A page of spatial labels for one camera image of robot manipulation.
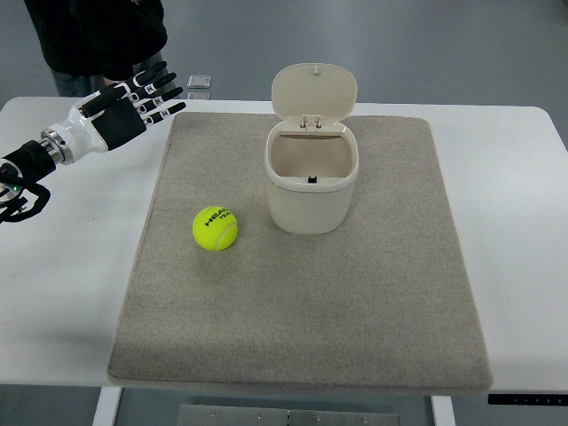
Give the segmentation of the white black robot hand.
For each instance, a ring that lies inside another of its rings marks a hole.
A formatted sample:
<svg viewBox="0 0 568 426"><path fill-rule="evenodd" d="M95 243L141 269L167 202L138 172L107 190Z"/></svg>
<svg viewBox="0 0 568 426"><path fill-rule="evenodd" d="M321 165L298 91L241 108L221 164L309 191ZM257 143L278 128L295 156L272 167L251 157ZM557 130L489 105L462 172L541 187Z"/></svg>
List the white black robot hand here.
<svg viewBox="0 0 568 426"><path fill-rule="evenodd" d="M66 120L52 124L42 132L40 145L55 164L68 165L86 154L104 153L123 146L144 133L146 126L181 112L185 102L159 109L143 119L139 115L155 110L183 92L174 83L176 73L167 73L157 79L166 66L166 61L160 61L131 77L130 88L138 89L132 93L132 100L147 99L136 108L129 100L122 99L130 91L126 83L109 85L86 103L84 99L76 102Z"/></svg>

